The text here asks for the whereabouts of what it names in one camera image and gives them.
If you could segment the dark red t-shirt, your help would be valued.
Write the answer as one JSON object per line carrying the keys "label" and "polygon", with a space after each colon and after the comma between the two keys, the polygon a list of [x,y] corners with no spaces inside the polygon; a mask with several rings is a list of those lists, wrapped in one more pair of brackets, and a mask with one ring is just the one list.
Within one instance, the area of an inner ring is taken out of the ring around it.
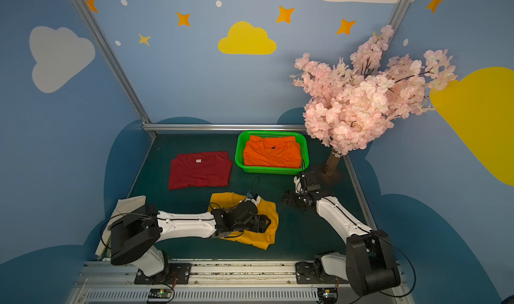
{"label": "dark red t-shirt", "polygon": [[178,154],[170,164],[169,189],[228,186],[232,166],[227,151]]}

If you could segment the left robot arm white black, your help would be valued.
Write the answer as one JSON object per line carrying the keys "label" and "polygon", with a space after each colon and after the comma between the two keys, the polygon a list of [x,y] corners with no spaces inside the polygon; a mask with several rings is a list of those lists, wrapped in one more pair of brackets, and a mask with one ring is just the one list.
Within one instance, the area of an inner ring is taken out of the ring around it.
{"label": "left robot arm white black", "polygon": [[169,261],[155,247],[161,241],[174,238],[228,238],[234,233],[264,234],[272,224],[259,213],[259,199],[245,199],[238,205],[217,207],[200,214],[173,214],[145,204],[130,212],[119,214],[109,225],[111,232],[111,264],[134,265],[148,279],[169,275]]}

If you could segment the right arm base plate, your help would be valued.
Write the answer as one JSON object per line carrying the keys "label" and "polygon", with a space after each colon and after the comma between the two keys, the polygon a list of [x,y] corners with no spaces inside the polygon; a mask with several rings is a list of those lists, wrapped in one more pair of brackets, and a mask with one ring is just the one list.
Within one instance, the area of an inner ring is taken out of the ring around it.
{"label": "right arm base plate", "polygon": [[298,284],[349,284],[345,279],[327,274],[320,260],[297,262],[294,267]]}

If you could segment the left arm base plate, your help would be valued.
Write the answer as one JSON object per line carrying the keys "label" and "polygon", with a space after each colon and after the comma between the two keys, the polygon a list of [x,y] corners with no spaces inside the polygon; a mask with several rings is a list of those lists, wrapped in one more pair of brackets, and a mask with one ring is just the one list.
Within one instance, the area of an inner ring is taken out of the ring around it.
{"label": "left arm base plate", "polygon": [[146,276],[141,269],[135,276],[135,285],[187,285],[191,274],[189,263],[166,263],[162,272]]}

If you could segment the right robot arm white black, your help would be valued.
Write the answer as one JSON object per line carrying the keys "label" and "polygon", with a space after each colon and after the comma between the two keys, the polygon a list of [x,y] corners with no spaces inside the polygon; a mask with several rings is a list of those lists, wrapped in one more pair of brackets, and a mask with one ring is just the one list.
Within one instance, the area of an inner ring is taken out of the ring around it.
{"label": "right robot arm white black", "polygon": [[326,220],[345,243],[345,254],[318,254],[312,263],[297,264],[299,283],[345,281],[358,296],[379,293],[401,284],[393,244],[383,230],[365,225],[329,190],[323,190],[314,173],[293,178],[294,190],[283,198],[287,206],[311,208]]}

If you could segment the yellow t-shirt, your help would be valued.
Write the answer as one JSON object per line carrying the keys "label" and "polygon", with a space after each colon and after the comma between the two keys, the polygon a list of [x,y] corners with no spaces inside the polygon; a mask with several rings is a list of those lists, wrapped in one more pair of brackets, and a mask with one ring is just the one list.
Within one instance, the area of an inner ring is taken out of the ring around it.
{"label": "yellow t-shirt", "polygon": [[[233,192],[215,193],[210,198],[210,207],[215,209],[218,208],[229,208],[239,205],[246,197],[243,195],[235,194]],[[229,237],[224,238],[226,241],[236,241],[246,245],[252,245],[259,249],[266,250],[269,245],[275,243],[276,232],[279,224],[279,216],[277,213],[277,207],[274,202],[265,201],[261,197],[257,198],[258,214],[266,215],[271,223],[266,229],[265,233],[253,233],[246,231],[245,233],[232,233]]]}

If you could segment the orange t-shirt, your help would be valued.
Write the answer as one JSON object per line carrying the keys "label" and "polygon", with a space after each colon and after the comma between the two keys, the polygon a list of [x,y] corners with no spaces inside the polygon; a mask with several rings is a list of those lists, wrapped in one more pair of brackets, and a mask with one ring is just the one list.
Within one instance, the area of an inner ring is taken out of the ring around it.
{"label": "orange t-shirt", "polygon": [[294,136],[262,138],[251,135],[243,150],[245,166],[300,168],[301,145]]}

